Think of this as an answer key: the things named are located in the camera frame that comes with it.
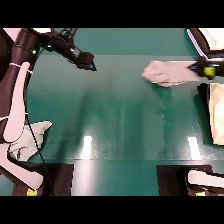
green table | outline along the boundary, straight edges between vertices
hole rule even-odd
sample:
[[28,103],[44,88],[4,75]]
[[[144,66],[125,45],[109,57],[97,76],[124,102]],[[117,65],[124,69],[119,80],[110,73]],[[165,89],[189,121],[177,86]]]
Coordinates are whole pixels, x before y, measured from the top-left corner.
[[[197,56],[184,29],[80,29],[75,41],[95,54],[97,72],[46,52],[28,88],[30,120],[53,122],[46,162],[75,164],[73,195],[158,195],[158,164],[211,164],[224,173],[223,147],[212,145],[195,100],[199,82],[164,88],[140,77],[151,60]],[[0,178],[0,194],[10,195],[12,184]]]

glossy surface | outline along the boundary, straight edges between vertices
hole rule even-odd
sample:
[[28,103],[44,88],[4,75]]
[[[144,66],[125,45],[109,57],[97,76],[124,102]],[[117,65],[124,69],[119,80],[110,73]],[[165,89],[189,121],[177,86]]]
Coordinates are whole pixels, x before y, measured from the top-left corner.
[[184,29],[81,29],[76,41],[96,54],[97,72],[43,55],[28,88],[31,122],[53,123],[46,162],[75,163],[73,195],[158,195],[158,164],[208,163],[224,173],[200,82],[165,88],[140,77],[151,60],[193,60]]

